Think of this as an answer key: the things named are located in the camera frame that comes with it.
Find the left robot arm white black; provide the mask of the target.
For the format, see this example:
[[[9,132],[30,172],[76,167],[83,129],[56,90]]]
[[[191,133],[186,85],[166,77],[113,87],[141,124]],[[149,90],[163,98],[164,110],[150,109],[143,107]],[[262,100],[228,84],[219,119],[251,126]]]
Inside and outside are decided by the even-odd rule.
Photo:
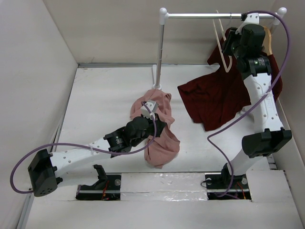
[[[43,197],[54,192],[57,187],[83,185],[80,175],[71,172],[81,166],[91,165],[96,173],[90,177],[90,187],[94,190],[104,189],[109,179],[101,165],[96,164],[103,153],[111,156],[130,155],[136,147],[149,137],[161,136],[167,126],[158,114],[140,115],[116,131],[107,134],[93,145],[78,146],[72,150],[49,154],[46,149],[37,152],[28,167],[28,173],[35,197]],[[100,143],[106,140],[107,151],[100,149]]]

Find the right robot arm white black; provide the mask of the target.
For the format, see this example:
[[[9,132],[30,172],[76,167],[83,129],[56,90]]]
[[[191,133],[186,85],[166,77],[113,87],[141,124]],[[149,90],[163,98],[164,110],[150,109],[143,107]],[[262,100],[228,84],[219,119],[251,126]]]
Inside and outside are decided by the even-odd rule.
[[[286,130],[275,106],[272,83],[272,67],[267,56],[262,55],[265,30],[258,24],[247,24],[241,29],[232,27],[223,43],[222,52],[237,60],[237,70],[248,91],[251,105],[245,114],[254,118],[254,133],[242,138],[242,149],[226,163],[220,182],[232,187],[241,180],[247,170],[262,157],[278,152],[292,138]]]

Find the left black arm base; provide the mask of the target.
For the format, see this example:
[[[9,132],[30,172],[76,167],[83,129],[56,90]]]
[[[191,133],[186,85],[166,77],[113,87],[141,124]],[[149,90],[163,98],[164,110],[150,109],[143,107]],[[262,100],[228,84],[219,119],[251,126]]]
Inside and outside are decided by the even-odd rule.
[[[117,201],[121,200],[122,175],[104,171],[102,165],[94,165],[97,181],[92,185],[78,185],[76,199],[82,201]]]

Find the pink t shirt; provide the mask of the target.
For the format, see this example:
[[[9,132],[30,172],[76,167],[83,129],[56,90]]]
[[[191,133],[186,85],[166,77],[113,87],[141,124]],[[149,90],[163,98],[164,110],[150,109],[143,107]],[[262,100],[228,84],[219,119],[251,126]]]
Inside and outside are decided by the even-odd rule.
[[[130,118],[133,119],[142,114],[140,111],[141,102],[152,100],[158,104],[156,113],[160,120],[166,123],[166,126],[161,136],[155,138],[153,143],[144,150],[146,162],[157,169],[161,169],[171,162],[180,151],[180,141],[170,130],[171,124],[174,123],[170,105],[171,98],[170,93],[165,93],[159,89],[150,89],[133,103],[130,111]]]

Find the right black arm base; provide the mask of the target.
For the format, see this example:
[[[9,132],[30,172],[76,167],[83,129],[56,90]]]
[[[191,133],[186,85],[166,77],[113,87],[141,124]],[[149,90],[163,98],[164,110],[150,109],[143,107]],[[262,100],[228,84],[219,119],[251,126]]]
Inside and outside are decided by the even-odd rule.
[[[221,172],[211,172],[204,174],[204,181],[201,186],[206,188],[208,200],[251,200],[250,189],[246,174],[234,176],[232,185],[225,195],[231,182],[231,175]]]

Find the cream plastic hanger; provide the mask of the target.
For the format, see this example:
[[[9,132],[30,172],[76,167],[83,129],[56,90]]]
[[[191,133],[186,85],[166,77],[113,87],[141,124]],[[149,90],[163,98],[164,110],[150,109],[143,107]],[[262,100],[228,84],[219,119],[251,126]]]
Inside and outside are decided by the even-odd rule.
[[[229,73],[231,68],[232,68],[232,65],[233,65],[233,59],[232,59],[232,56],[228,56],[229,62],[226,62],[226,59],[225,59],[225,56],[224,56],[224,50],[223,50],[223,44],[226,41],[226,35],[225,35],[225,32],[224,32],[224,28],[223,28],[223,24],[222,24],[221,19],[217,18],[217,20],[218,20],[218,25],[219,25],[219,29],[220,29],[220,32],[221,32],[221,36],[222,36],[222,39],[223,39],[223,43],[220,42],[220,37],[219,37],[219,33],[218,33],[218,30],[217,30],[217,27],[216,27],[216,22],[215,22],[215,19],[213,19],[213,29],[214,29],[214,34],[215,34],[215,38],[216,38],[216,43],[217,43],[217,47],[218,47],[218,50],[219,50],[219,54],[220,54],[220,57],[221,57],[221,60],[222,60],[224,70],[225,70],[226,73]]]

